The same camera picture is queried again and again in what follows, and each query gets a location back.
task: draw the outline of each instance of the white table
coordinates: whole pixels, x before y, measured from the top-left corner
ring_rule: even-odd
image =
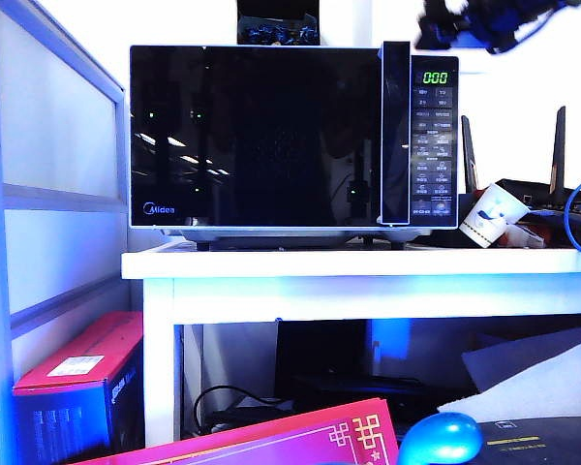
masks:
[[[177,325],[581,313],[572,249],[198,252],[122,257],[144,289],[146,445],[179,438]]]

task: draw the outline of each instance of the white cup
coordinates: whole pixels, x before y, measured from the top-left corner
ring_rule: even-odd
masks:
[[[530,209],[497,184],[490,184],[463,220],[459,229],[475,243],[486,248]]]

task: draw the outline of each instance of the black microwave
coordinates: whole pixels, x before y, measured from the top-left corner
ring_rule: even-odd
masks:
[[[456,57],[132,46],[130,92],[134,228],[300,245],[458,226]]]

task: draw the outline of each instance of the blue light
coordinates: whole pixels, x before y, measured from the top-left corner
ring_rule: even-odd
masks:
[[[409,354],[411,325],[409,318],[373,320],[372,340],[379,341],[381,357],[404,360]]]

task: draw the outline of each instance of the digital display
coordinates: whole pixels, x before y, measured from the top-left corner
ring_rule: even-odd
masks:
[[[448,85],[449,84],[449,72],[448,71],[420,71],[415,73],[415,83],[416,84],[437,84],[437,85]]]

